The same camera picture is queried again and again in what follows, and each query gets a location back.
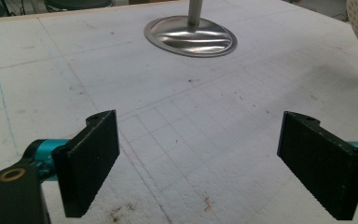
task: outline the metal stand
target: metal stand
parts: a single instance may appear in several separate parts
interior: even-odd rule
[[[202,0],[190,0],[187,16],[149,22],[146,38],[161,49],[189,57],[217,57],[237,47],[237,38],[228,29],[200,17]]]

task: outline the shiny silver disc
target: shiny silver disc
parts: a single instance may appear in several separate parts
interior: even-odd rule
[[[189,57],[217,57],[237,47],[237,38],[228,29],[200,19],[198,27],[188,25],[187,16],[174,16],[149,22],[145,36],[154,45]]]

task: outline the blue line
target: blue line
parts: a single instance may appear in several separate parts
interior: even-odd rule
[[[16,154],[17,154],[18,156],[20,156],[21,154],[20,154],[20,152],[17,150],[17,144],[16,144],[16,141],[14,140],[14,134],[13,134],[13,131],[12,131],[12,129],[11,129],[10,118],[8,117],[8,113],[7,113],[7,105],[6,105],[4,90],[2,89],[1,79],[0,79],[0,91],[1,91],[1,94],[2,94],[2,103],[4,104],[5,114],[6,114],[6,116],[7,116],[7,124],[8,124],[8,130],[9,130],[10,136],[11,136],[11,141],[13,142],[14,149],[15,149],[15,151],[16,151]]]

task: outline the metal pole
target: metal pole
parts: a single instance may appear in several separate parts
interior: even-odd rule
[[[190,0],[190,7],[188,8],[188,25],[197,27],[200,23],[202,8],[202,0]]]

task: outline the white table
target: white table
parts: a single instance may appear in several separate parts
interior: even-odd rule
[[[115,109],[122,153],[88,213],[65,218],[58,185],[43,184],[54,224],[338,223],[276,151],[284,110],[358,140],[351,27],[280,0],[211,0],[201,16],[237,36],[233,53],[193,59],[145,39],[148,22],[187,8],[0,20],[0,169]]]

